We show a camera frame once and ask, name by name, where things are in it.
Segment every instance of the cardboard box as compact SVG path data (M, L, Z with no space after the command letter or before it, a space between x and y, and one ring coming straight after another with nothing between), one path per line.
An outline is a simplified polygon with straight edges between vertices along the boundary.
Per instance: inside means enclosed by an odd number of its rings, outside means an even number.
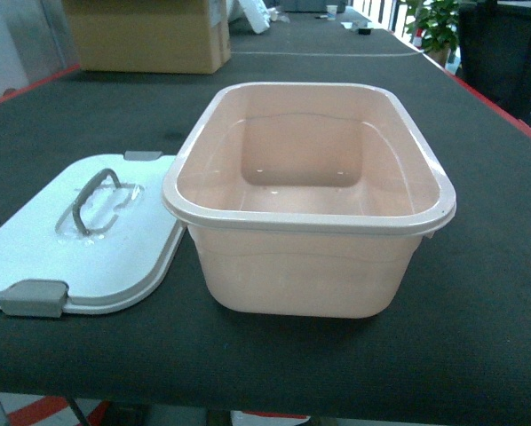
M212 74L230 59L226 0L63 0L80 67Z

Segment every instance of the green leaves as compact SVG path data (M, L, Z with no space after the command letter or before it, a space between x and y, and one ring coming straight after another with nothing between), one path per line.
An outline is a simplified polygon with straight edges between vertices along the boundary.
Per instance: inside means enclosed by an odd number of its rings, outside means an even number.
M446 44L452 51L457 48L458 0L405 0L405 4L408 5L407 15L416 19L407 24L406 29L412 35L418 28L424 31L424 51L440 51Z

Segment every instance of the white cup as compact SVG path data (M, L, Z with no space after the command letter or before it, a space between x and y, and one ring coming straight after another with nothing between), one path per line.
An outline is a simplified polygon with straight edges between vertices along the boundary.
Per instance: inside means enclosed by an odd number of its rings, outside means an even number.
M270 7L267 11L269 12L270 21L277 21L277 9L275 9L274 7Z
M337 5L327 4L327 20L335 20L337 18Z

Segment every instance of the red table edge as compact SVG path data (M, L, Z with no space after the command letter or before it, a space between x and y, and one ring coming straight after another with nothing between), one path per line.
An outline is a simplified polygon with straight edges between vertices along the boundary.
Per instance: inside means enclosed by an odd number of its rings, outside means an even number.
M405 40L402 40L400 37L398 37L396 34L394 34L392 31L388 31L396 36L396 38L405 46L407 46L409 49L413 51L420 51L417 49L412 43L408 43ZM428 56L425 56L433 65L435 65L437 68L439 68L443 73L451 77L453 80L458 82L462 87L464 87L468 92L470 92L472 95L474 95L477 99L479 99L483 104L485 104L487 107L495 111L497 114L502 116L504 120L512 124L514 127L516 127L518 130L520 130L522 133L524 133L526 136L531 138L531 127L528 126L525 122L522 120L519 120L518 118L508 114L506 111L504 111L502 108L500 108L497 104L495 104L493 101L491 101L489 98L484 96L483 94L479 93L475 89L473 89L469 84L461 80L456 75L451 74L446 70L446 68L439 65L437 62L435 62L433 59L429 58Z
M34 88L37 88L38 86L42 86L43 84L47 84L53 80L57 80L61 77L63 77L64 75L67 75L67 74L70 74L74 71L76 71L77 69L80 69L80 65L76 64L76 65L73 65L72 67L69 67L67 69L63 69L62 71L59 71L58 73L55 73L53 75L50 75L42 80L39 80L37 82L34 82L34 83L31 83L29 86L27 87L23 87L22 89L18 89L16 91L13 91L7 95L4 95L0 98L0 104L2 104L3 102L5 102L6 100L9 100L9 99L13 99L13 98L17 98L19 95L22 95L23 93L26 93L28 91L32 91Z

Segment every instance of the potted plant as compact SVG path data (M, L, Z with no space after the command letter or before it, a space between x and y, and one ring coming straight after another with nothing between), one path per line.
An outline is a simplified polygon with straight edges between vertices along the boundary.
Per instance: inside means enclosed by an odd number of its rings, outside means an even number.
M421 48L442 67L449 51L459 45L457 24L459 21L457 0L406 0L408 16L414 20L406 25L412 37L418 29L422 33Z

